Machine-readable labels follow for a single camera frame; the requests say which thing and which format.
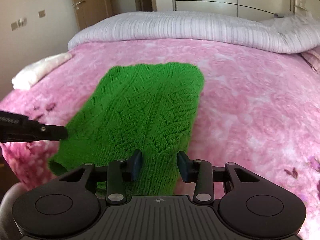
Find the green knitted sweater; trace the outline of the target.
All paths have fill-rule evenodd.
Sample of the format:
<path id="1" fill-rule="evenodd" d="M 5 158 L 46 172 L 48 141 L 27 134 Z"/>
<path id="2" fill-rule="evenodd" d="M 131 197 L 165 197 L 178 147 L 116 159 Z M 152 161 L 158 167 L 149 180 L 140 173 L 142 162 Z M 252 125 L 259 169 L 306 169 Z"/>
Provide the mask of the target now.
<path id="1" fill-rule="evenodd" d="M 143 155 L 131 195 L 170 195 L 178 180 L 176 155 L 187 151 L 204 76 L 188 63 L 111 68 L 67 124 L 48 166 L 59 176 L 84 163 L 106 166 Z"/>

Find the white folded cloth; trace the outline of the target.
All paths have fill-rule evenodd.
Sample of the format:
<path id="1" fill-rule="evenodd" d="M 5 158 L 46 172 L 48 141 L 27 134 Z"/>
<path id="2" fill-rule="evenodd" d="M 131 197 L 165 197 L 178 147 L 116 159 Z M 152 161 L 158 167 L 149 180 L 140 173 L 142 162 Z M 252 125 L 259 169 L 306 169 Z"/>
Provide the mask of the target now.
<path id="1" fill-rule="evenodd" d="M 46 57 L 24 67 L 15 77 L 12 78 L 11 83 L 13 85 L 13 89 L 31 89 L 31 87 L 38 83 L 43 77 L 70 60 L 72 57 L 72 53 L 61 53 Z"/>

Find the pink floral blanket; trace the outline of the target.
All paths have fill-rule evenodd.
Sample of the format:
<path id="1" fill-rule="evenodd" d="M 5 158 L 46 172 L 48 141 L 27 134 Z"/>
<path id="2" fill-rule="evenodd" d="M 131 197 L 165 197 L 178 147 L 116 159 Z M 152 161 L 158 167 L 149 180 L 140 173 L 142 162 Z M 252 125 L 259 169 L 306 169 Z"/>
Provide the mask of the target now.
<path id="1" fill-rule="evenodd" d="M 303 239 L 319 239 L 319 75 L 298 54 L 214 41 L 88 42 L 1 109 L 65 125 L 114 66 L 189 63 L 204 75 L 189 142 L 193 159 L 232 161 L 296 194 L 306 205 Z"/>

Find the wooden door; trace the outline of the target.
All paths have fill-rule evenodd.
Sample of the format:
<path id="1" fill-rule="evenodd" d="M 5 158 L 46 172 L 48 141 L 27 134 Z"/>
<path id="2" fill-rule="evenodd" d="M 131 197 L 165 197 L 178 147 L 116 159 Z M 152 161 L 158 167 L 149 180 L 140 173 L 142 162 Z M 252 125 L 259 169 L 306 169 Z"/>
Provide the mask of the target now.
<path id="1" fill-rule="evenodd" d="M 111 0 L 72 0 L 79 29 L 85 29 L 113 15 Z"/>

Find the pink pillow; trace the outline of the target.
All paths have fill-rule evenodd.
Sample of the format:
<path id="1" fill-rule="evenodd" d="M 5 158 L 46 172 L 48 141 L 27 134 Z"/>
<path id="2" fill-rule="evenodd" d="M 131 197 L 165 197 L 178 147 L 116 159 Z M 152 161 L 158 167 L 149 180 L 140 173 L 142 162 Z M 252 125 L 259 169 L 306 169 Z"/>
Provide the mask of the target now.
<path id="1" fill-rule="evenodd" d="M 301 56 L 317 74 L 320 74 L 320 46 L 302 52 Z"/>

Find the striped lilac duvet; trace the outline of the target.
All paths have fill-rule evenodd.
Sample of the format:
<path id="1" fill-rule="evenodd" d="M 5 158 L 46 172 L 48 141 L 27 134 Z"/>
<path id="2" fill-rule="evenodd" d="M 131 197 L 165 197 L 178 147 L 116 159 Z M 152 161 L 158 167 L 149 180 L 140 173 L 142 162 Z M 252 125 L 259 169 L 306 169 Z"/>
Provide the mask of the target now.
<path id="1" fill-rule="evenodd" d="M 289 16 L 257 22 L 198 11 L 128 12 L 83 29 L 68 42 L 68 48 L 87 42 L 165 38 L 217 41 L 296 54 L 319 46 L 319 21 Z"/>

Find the wall light switch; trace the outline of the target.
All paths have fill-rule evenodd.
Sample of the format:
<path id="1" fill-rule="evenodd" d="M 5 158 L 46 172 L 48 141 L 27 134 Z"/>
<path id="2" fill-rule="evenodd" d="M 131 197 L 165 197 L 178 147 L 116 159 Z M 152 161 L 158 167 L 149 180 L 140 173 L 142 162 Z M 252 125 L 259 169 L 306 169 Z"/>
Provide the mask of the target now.
<path id="1" fill-rule="evenodd" d="M 45 16 L 46 16 L 46 11 L 45 10 L 39 11 L 39 18 L 43 18 Z"/>

